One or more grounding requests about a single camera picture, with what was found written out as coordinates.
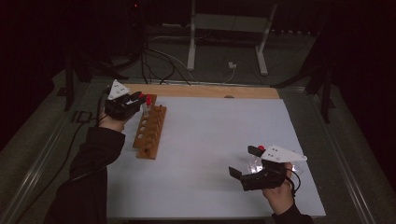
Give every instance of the white stand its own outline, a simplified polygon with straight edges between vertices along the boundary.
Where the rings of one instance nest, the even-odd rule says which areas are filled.
[[[272,21],[276,12],[277,4],[272,5],[272,9],[268,18],[261,17],[235,17],[223,15],[209,15],[195,13],[195,0],[191,3],[191,36],[190,36],[190,50],[189,59],[187,61],[187,69],[194,70],[195,61],[195,29],[210,29],[210,30],[228,30],[228,31],[244,31],[262,33],[262,42],[256,46],[257,60],[259,62],[260,73],[262,76],[267,76],[267,66],[265,64],[262,51],[265,46],[265,41],[268,38]]]

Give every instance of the dark background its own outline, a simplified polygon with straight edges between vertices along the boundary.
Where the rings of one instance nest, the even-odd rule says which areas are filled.
[[[136,25],[190,22],[191,5],[185,0],[138,1],[2,1],[0,3],[1,148],[53,90],[51,78],[64,69],[64,46],[75,44],[95,60],[111,63],[110,55],[136,56],[142,45]],[[242,1],[204,1],[203,12],[254,15],[260,13]],[[277,33],[303,32],[318,39],[305,65],[332,62],[332,84],[338,86],[351,113],[359,123],[389,182],[396,149],[396,94],[394,93],[395,4],[390,1],[278,1],[273,22]],[[127,14],[132,32],[118,29]],[[131,39],[125,48],[114,38]]]

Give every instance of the black sleeve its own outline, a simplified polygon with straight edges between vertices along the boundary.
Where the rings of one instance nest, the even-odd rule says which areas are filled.
[[[273,214],[272,217],[276,224],[314,224],[312,217],[301,214],[295,203],[288,211],[281,215]]]
[[[44,223],[106,223],[106,166],[120,155],[124,141],[124,134],[110,129],[88,130]]]

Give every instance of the white fin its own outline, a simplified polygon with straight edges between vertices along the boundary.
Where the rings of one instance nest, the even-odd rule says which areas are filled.
[[[283,147],[271,145],[262,154],[262,159],[274,162],[306,161],[308,158]]]
[[[114,100],[123,96],[129,92],[129,88],[125,87],[124,85],[120,84],[116,79],[113,81],[113,86],[111,87],[110,94],[108,95],[108,100]]]

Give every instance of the white paper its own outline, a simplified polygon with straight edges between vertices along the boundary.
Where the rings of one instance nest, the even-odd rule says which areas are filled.
[[[167,107],[157,159],[135,157],[139,112],[126,125],[120,157],[108,166],[108,217],[272,215],[262,192],[243,191],[228,167],[248,174],[248,146],[275,144],[304,154],[282,100],[158,97],[156,105]],[[325,216],[307,163],[301,166],[296,203],[304,214]]]

